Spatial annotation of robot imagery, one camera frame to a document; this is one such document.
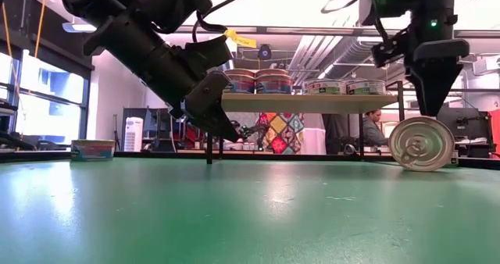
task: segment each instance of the yellow tag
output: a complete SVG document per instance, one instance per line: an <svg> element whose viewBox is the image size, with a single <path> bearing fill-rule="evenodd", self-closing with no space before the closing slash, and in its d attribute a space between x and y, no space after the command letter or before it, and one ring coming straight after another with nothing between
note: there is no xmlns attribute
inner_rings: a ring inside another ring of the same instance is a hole
<svg viewBox="0 0 500 264"><path fill-rule="evenodd" d="M233 40L237 45L249 47L249 48L257 48L257 41L252 40L250 38L246 37L240 37L237 33L236 30L226 30L224 35L231 40Z"/></svg>

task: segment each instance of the shelf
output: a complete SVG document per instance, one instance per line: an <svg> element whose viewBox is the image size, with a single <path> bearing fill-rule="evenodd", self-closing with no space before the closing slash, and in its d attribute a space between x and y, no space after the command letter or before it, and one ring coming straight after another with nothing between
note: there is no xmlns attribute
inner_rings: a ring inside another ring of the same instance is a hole
<svg viewBox="0 0 500 264"><path fill-rule="evenodd" d="M205 150L177 150L178 153L181 154L205 154ZM219 154L219 150L212 150L213 154ZM232 150L224 150L223 154L229 155L273 155L273 152L269 151L232 151Z"/></svg>
<svg viewBox="0 0 500 264"><path fill-rule="evenodd" d="M396 103L391 95L246 95L224 94L226 112L303 112L357 114Z"/></svg>

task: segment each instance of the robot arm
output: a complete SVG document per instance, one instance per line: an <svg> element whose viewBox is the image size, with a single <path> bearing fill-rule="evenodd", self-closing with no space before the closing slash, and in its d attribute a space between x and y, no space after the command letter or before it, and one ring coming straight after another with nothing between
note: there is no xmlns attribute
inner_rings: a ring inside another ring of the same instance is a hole
<svg viewBox="0 0 500 264"><path fill-rule="evenodd" d="M352 0L344 7L352 5ZM453 39L455 0L359 0L359 22L374 25L383 41L372 48L375 65L382 67L404 58L406 79L416 90L420 113L436 116L463 65L459 58L469 55L469 44ZM380 18L412 14L410 25L388 37Z"/></svg>
<svg viewBox="0 0 500 264"><path fill-rule="evenodd" d="M157 34L172 34L193 12L202 19L212 8L210 0L62 0L62 3L68 12L97 28L84 43L85 55L99 55L108 50L173 107L172 116L179 118L185 114L194 125L216 136L238 139L220 104L222 90L229 80L218 71L207 73L232 58L226 46L227 37L187 43L182 49L170 47ZM216 30L223 32L225 27L218 27Z"/></svg>
<svg viewBox="0 0 500 264"><path fill-rule="evenodd" d="M207 73L231 59L226 37L188 43L182 49L166 45L157 34L172 34L193 12L206 30L224 32L224 26L203 21L204 16L222 5L213 7L210 0L62 2L68 12L97 28L84 44L86 55L108 50L173 106L170 113L174 117L185 114L205 131L231 141L238 139L220 104L229 80L221 72ZM381 67L404 57L406 77L415 85L420 112L426 116L438 113L463 67L457 63L459 58L469 55L466 41L452 39L457 21L453 6L454 0L360 1L361 24L375 25L383 38L372 48L376 65ZM412 12L410 25L388 37L380 18L400 16L406 11Z"/></svg>

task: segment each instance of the stacked cans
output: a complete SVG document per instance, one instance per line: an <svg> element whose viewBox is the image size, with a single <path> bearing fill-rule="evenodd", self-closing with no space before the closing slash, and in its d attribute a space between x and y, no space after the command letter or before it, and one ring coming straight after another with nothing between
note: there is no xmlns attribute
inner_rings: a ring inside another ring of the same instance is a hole
<svg viewBox="0 0 500 264"><path fill-rule="evenodd" d="M255 73L251 70L227 70L225 74L229 77L230 83L224 89L224 93L255 93Z"/></svg>
<svg viewBox="0 0 500 264"><path fill-rule="evenodd" d="M225 93L244 94L290 94L293 79L286 70L265 69L257 73L251 70L234 69L225 71L230 83Z"/></svg>
<svg viewBox="0 0 500 264"><path fill-rule="evenodd" d="M304 82L307 95L385 95L382 80L309 80Z"/></svg>

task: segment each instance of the colorful quilt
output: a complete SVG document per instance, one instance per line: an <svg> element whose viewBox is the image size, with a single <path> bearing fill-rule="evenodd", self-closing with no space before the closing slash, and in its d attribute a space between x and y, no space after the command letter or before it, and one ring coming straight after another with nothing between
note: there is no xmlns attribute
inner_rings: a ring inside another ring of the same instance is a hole
<svg viewBox="0 0 500 264"><path fill-rule="evenodd" d="M259 123L269 124L263 147L270 146L276 154L300 153L303 142L304 114L265 112Z"/></svg>

